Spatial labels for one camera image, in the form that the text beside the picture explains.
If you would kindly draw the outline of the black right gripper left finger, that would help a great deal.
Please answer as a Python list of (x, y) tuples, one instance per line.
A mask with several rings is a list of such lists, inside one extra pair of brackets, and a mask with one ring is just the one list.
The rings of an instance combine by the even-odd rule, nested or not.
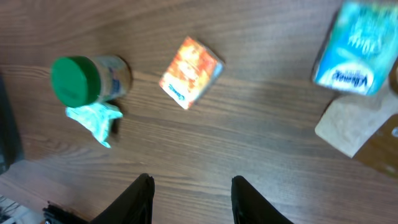
[(154, 178), (141, 174), (89, 224), (151, 224), (154, 194)]

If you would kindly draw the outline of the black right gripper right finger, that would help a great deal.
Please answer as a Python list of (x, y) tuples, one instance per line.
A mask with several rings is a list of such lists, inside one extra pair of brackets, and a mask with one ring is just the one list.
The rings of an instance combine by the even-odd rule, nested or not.
[(241, 175), (232, 178), (231, 204), (235, 224), (292, 224)]

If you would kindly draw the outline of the teal wet wipes pack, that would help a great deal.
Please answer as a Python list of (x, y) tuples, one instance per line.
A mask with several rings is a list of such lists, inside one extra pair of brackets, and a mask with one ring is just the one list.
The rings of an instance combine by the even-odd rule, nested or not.
[(92, 103), (77, 108), (66, 107), (65, 114), (89, 130), (106, 148), (111, 147), (108, 136), (114, 120), (123, 117), (119, 108), (109, 103)]

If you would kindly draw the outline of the green lid jar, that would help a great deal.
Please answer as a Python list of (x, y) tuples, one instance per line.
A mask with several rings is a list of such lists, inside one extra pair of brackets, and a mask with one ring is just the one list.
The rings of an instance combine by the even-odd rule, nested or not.
[(51, 83), (65, 106), (77, 108), (124, 96), (132, 86), (132, 73), (129, 65), (116, 55), (76, 55), (54, 61)]

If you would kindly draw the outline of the beige PanTree snack bag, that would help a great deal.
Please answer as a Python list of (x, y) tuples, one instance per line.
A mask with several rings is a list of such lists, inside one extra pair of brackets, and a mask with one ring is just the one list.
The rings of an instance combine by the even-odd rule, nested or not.
[(397, 64), (374, 96), (333, 100), (315, 133), (351, 159), (397, 178)]

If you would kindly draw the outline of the orange Kleenex tissue pack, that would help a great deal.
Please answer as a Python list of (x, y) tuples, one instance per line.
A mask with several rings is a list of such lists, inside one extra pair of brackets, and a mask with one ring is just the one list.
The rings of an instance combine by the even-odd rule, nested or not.
[(187, 110), (207, 91), (223, 69), (224, 62), (219, 57), (188, 36), (162, 75), (159, 85)]

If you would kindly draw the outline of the small teal Kleenex pack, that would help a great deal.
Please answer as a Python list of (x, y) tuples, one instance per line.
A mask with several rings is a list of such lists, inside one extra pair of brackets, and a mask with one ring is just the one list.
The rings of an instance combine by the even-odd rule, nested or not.
[(375, 95), (397, 58), (397, 3), (345, 1), (315, 61), (313, 82)]

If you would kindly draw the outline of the grey plastic shopping basket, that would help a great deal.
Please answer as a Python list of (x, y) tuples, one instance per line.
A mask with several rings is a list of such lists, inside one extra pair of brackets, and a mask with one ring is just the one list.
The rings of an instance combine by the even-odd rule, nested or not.
[(1, 174), (25, 158), (11, 102), (1, 77)]

